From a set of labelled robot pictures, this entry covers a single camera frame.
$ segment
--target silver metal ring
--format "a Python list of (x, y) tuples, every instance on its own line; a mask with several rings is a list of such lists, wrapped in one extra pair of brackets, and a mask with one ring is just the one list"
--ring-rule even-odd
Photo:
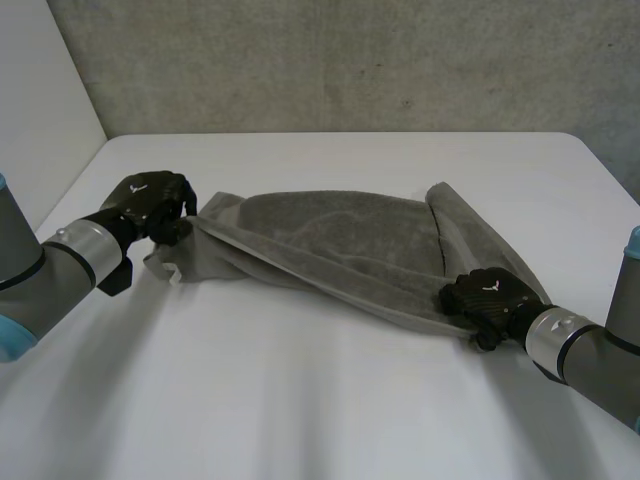
[(122, 262), (118, 241), (106, 228), (90, 220), (76, 220), (58, 229), (47, 241), (65, 245), (84, 258), (96, 276), (96, 285)]
[(534, 362), (561, 380), (558, 357), (562, 346), (587, 325), (594, 323), (564, 308), (551, 308), (541, 313), (529, 327), (525, 340), (527, 353)]

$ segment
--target towel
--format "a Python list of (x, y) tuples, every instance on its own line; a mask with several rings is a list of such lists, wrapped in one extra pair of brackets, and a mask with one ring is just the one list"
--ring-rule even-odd
[(219, 192), (177, 245), (145, 258), (161, 279), (253, 277), (320, 291), (401, 327), (468, 337), (442, 313), (438, 292), (476, 268), (503, 267), (550, 303), (520, 256), (446, 183), (425, 202), (363, 192)]

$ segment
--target gray concrete wall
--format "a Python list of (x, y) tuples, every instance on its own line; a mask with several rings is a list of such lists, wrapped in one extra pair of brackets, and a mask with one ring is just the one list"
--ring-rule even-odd
[(49, 0), (109, 136), (561, 131), (640, 198), (640, 2)]

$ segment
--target white wall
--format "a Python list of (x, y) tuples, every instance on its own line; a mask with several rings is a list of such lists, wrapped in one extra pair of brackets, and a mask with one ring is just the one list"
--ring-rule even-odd
[(33, 227), (105, 141), (45, 0), (0, 0), (0, 173)]

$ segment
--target towel fold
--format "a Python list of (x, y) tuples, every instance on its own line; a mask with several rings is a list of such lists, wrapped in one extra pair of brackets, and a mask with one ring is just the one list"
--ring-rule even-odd
[(217, 193), (193, 232), (145, 259), (159, 278), (181, 282), (253, 277), (320, 290), (402, 327), (469, 336), (445, 316), (438, 292), (476, 268), (503, 267), (550, 300), (520, 256), (446, 183), (424, 203), (372, 193)]

